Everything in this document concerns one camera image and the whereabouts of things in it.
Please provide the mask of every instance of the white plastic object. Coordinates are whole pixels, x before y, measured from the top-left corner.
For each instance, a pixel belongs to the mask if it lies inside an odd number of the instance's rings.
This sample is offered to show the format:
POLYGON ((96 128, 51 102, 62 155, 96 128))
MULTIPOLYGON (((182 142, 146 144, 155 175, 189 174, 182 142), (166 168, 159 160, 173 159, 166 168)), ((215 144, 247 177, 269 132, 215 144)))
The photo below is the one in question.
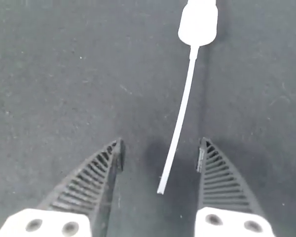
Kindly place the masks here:
POLYGON ((0 237, 92 237, 87 216, 24 209, 7 218, 0 237))
POLYGON ((211 43, 215 39, 217 34, 217 21, 218 10, 216 0, 188 0, 183 9, 178 35, 180 40, 190 45, 190 61, 179 115, 157 190, 158 194, 164 193, 170 175, 185 117, 198 49, 201 46, 211 43))
POLYGON ((179 38, 190 46, 207 45, 217 35, 217 22, 216 0, 188 0, 182 12, 179 38))
POLYGON ((204 207, 197 211, 194 237, 275 237, 263 217, 237 211, 204 207))

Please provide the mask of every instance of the screw hole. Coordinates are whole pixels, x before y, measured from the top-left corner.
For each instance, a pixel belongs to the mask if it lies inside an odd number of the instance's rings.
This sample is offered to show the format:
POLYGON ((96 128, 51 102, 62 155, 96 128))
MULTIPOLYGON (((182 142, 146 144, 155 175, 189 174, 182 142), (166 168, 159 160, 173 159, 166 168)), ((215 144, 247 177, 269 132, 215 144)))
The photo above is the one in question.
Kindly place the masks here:
POLYGON ((256 232, 256 233, 262 232, 262 227, 255 221, 246 221, 245 228, 249 231, 256 232))
POLYGON ((37 230, 40 228, 40 226, 42 225, 42 223, 43 223, 43 221, 42 221, 41 219, 31 220, 31 221, 27 224, 25 230, 26 230, 27 232, 34 232, 34 231, 37 231, 37 230))
POLYGON ((77 222, 68 222, 63 227, 63 235, 70 237, 75 235, 79 230, 79 225, 77 222))
POLYGON ((214 214, 207 215, 206 218, 205 218, 205 220, 209 224, 212 224, 214 226, 220 226, 220 225, 222 225, 222 220, 217 215, 214 215, 214 214))

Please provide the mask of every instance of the white plastic strip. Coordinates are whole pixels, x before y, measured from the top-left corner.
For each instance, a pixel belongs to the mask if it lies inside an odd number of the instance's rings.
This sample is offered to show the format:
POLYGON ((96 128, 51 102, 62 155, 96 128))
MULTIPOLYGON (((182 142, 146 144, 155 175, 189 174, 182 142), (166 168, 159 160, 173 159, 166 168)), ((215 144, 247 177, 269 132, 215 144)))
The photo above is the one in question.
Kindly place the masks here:
POLYGON ((167 182, 168 182, 169 174, 171 171, 171 166, 173 163, 174 155, 177 150, 178 141, 180 138, 180 133, 181 133, 181 129, 182 129, 183 121, 184 121, 184 116, 185 116, 185 111, 186 111, 186 107, 187 107, 188 97, 189 97, 189 93, 191 90, 197 52, 198 52, 198 48, 193 48, 193 49, 191 48, 190 61, 189 61, 189 65, 188 65, 185 88, 184 88, 184 92, 183 92, 182 102, 180 105, 178 120, 176 123, 176 127, 174 129, 174 132, 173 132, 173 137, 172 137, 169 153, 168 153, 167 160, 166 160, 166 163, 163 168, 163 173, 162 173, 159 187, 157 190, 158 194, 164 193, 164 190, 165 190, 167 182))

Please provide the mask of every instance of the dark gray surface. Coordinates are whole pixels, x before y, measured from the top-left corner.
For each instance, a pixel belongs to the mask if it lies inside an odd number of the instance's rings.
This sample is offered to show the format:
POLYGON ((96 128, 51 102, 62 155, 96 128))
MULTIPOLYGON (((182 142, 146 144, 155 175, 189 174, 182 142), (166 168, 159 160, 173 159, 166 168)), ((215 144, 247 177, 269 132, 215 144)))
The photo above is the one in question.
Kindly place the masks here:
POLYGON ((109 237, 192 236, 199 138, 296 237, 296 0, 220 0, 199 52, 164 196, 156 194, 188 66, 183 0, 0 0, 0 225, 123 136, 109 237))

